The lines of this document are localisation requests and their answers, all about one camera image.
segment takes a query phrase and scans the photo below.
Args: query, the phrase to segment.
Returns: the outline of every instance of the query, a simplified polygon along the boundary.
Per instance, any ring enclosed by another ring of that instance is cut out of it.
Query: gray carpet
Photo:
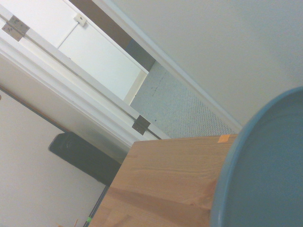
[[[171,138],[234,133],[158,62],[131,107]]]

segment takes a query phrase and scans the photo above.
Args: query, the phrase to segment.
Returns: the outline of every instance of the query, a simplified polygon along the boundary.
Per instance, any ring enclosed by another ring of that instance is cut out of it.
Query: metal hinge
[[[133,129],[135,129],[138,133],[143,135],[145,131],[147,130],[148,126],[150,126],[151,123],[148,122],[144,117],[141,115],[134,121]]]
[[[3,26],[2,30],[19,42],[29,30],[29,26],[24,24],[16,16],[12,16],[11,19]]]

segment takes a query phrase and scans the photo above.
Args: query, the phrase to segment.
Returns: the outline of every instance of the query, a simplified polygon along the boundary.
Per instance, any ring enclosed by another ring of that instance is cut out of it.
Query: black speaker
[[[49,150],[97,181],[110,186],[121,164],[73,132],[56,136]]]

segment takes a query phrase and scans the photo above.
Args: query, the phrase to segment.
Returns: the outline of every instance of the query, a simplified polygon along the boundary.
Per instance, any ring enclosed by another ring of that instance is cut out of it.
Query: wooden table
[[[237,135],[134,143],[90,227],[207,227]]]

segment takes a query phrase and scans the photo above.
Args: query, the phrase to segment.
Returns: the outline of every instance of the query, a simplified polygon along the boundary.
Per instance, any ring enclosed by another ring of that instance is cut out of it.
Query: white wall
[[[48,151],[62,131],[0,95],[0,226],[83,226],[104,185]]]
[[[303,1],[94,2],[118,6],[242,125],[303,85]]]

